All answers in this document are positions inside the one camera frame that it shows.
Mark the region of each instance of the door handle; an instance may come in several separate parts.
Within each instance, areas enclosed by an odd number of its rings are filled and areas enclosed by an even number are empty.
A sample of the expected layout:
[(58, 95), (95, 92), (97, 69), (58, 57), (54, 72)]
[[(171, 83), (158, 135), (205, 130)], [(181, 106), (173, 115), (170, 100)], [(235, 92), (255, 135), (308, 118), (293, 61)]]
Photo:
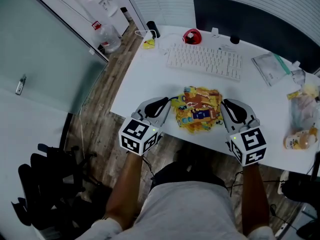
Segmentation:
[(26, 79), (27, 79), (26, 74), (23, 74), (23, 76), (21, 77), (21, 79), (20, 79), (20, 81), (18, 83), (18, 86), (17, 86), (17, 88), (15, 90), (15, 94), (16, 95), (21, 95), (22, 90), (23, 90), (23, 88), (25, 86), (25, 83), (26, 83)]

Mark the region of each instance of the black shorts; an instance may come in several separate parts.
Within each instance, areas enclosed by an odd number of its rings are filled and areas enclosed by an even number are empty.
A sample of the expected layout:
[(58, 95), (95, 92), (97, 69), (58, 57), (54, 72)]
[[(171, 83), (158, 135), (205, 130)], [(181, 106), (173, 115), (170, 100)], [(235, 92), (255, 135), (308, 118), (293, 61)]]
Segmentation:
[(194, 165), (190, 171), (180, 162), (173, 162), (154, 175), (150, 191), (158, 185), (172, 182), (207, 182), (226, 188), (225, 182), (214, 175), (209, 166)]

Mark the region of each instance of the person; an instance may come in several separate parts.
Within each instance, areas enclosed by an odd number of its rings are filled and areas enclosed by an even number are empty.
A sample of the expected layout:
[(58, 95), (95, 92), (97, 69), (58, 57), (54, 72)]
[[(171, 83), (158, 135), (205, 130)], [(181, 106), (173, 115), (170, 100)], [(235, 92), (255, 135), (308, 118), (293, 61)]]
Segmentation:
[(175, 161), (155, 174), (134, 221), (143, 157), (128, 153), (106, 204), (105, 216), (78, 240), (275, 240), (257, 164), (243, 168), (242, 231), (224, 182), (203, 165)]

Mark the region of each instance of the red object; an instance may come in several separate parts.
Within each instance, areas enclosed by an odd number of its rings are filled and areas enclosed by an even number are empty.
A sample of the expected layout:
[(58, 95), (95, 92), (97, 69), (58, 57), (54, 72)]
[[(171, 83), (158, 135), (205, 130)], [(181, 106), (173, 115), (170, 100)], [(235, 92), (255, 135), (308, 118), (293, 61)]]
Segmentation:
[(99, 21), (95, 21), (91, 26), (94, 28), (94, 30), (98, 30), (101, 28), (101, 24), (99, 23)]
[(183, 38), (184, 42), (189, 45), (200, 44), (202, 40), (200, 32), (195, 28), (189, 29), (187, 32), (185, 32)]

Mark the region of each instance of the white desk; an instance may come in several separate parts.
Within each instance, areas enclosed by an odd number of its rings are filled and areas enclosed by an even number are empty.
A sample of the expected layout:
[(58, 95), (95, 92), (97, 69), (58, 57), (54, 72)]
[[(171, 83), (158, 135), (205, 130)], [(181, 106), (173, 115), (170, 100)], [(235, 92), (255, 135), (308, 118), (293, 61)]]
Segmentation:
[[(185, 27), (159, 26), (160, 49), (167, 49), (172, 43), (182, 43), (181, 37), (187, 30)], [(227, 36), (213, 38), (210, 33), (203, 31), (201, 35), (200, 45), (204, 47), (219, 48), (222, 44), (233, 45)], [(150, 37), (151, 34), (148, 33), (145, 39)], [(290, 125), (287, 94), (298, 90), (300, 86), (293, 82), (290, 75), (272, 87), (267, 86), (251, 58), (268, 51), (242, 41), (234, 46), (234, 49), (243, 58), (240, 82), (168, 68), (166, 67), (168, 54), (162, 55), (157, 46), (153, 50), (139, 48), (122, 81), (111, 112), (128, 117), (140, 103), (156, 97), (177, 96), (183, 93), (184, 87), (187, 86), (217, 89), (223, 99), (235, 99), (251, 106), (261, 125), (266, 128), (268, 147), (266, 157), (261, 164), (306, 174), (314, 163), (318, 145), (313, 145), (309, 150), (286, 150), (283, 145)], [(233, 156), (225, 143), (227, 130), (224, 125), (217, 125), (209, 132), (190, 134), (178, 126), (175, 114), (170, 110), (163, 131), (179, 139)]]

